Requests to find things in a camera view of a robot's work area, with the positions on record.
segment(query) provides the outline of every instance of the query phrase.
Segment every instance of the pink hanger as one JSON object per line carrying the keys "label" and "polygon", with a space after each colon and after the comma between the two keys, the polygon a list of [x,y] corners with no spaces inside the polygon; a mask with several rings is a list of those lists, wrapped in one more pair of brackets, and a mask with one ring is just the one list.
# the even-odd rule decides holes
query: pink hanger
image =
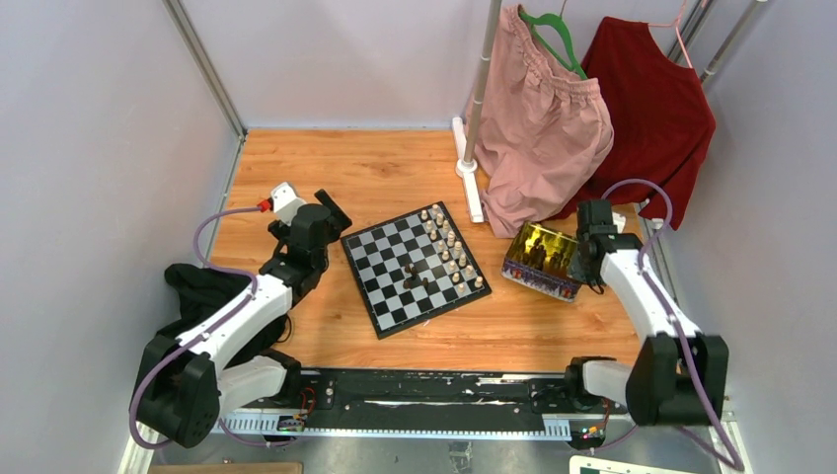
{"label": "pink hanger", "polygon": [[[677,14],[677,18],[674,19],[674,22],[664,25],[664,24],[653,24],[649,23],[649,27],[657,27],[657,28],[672,28],[674,27],[674,33],[677,35],[677,42],[680,43],[680,48],[683,49],[683,57],[686,58],[686,64],[689,65],[690,68],[694,69],[695,66],[692,65],[692,58],[689,57],[689,51],[686,50],[686,44],[683,43],[683,37],[680,36],[680,20],[683,19],[683,12],[686,11],[686,3],[689,0],[683,0],[683,5],[680,6],[680,13]],[[707,0],[701,1],[701,8],[706,7]]]}

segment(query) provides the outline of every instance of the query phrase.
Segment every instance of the gray wall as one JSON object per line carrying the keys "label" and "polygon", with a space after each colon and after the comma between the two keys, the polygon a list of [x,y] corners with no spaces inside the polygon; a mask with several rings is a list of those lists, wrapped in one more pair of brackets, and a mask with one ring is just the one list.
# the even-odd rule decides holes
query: gray wall
{"label": "gray wall", "polygon": [[3,472],[116,471],[235,140],[162,2],[0,2]]}
{"label": "gray wall", "polygon": [[[540,15],[563,2],[523,3]],[[606,15],[671,23],[680,3],[570,0],[575,53],[583,57]],[[450,127],[474,84],[489,8],[488,0],[185,4],[242,119],[261,127]],[[555,32],[539,31],[561,50]],[[668,51],[673,32],[653,32]]]}
{"label": "gray wall", "polygon": [[755,472],[834,472],[837,4],[764,10],[709,88],[718,130],[666,244],[681,302],[729,344]]}

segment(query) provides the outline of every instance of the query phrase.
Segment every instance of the red garment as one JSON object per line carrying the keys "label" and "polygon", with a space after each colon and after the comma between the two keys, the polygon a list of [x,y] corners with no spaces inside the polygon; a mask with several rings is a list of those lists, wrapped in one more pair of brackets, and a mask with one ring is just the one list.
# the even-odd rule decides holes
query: red garment
{"label": "red garment", "polygon": [[[647,23],[606,17],[581,63],[597,78],[613,122],[613,149],[559,217],[575,212],[582,200],[598,199],[628,178],[645,178],[671,197],[677,228],[706,159],[715,118],[694,69],[678,66],[660,51]],[[665,217],[665,201],[642,185],[610,195],[614,204],[650,203],[640,212]]]}

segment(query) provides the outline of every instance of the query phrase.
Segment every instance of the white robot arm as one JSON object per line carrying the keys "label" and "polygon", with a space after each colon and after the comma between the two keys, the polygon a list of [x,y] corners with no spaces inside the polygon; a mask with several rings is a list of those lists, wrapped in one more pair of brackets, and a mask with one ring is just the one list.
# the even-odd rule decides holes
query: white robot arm
{"label": "white robot arm", "polygon": [[[683,366],[674,326],[679,321],[712,408],[721,414],[728,349],[720,336],[707,336],[663,289],[645,257],[639,267],[639,238],[619,234],[607,200],[578,208],[580,271],[590,285],[607,284],[625,306],[643,346],[633,366],[609,357],[577,357],[567,367],[571,396],[605,397],[628,408],[637,425],[695,426],[710,420]],[[651,285],[659,288],[657,295]]]}
{"label": "white robot arm", "polygon": [[[286,314],[314,289],[329,267],[327,246],[351,225],[325,191],[306,203],[284,183],[270,193],[276,216],[267,230],[278,240],[272,257],[256,276],[255,294],[248,286],[224,307],[177,335],[158,334],[145,348],[137,384],[174,351],[183,351],[168,372],[160,372],[143,392],[137,420],[184,447],[201,442],[215,420],[259,398],[295,396],[301,366],[293,358],[267,349],[245,363],[227,368],[258,332]],[[209,333],[222,318],[250,299],[235,317]]]}

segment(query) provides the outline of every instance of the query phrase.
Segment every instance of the wooden floor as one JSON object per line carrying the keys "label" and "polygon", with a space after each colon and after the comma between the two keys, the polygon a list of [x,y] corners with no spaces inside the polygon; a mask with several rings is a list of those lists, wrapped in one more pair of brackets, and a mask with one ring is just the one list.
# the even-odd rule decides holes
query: wooden floor
{"label": "wooden floor", "polygon": [[[453,214],[494,293],[379,341],[339,243],[320,285],[292,312],[290,341],[276,348],[303,365],[465,370],[563,370],[573,356],[614,356],[633,363],[639,342],[612,291],[584,289],[568,304],[503,278],[510,240],[465,210],[448,131],[250,132],[228,207],[252,206],[277,184],[293,183],[306,200],[322,188],[359,230],[437,200]],[[480,177],[483,188],[488,179]],[[630,206],[628,231],[637,232]],[[275,240],[266,214],[227,217],[212,261],[256,271]],[[549,224],[571,234],[575,217]]]}

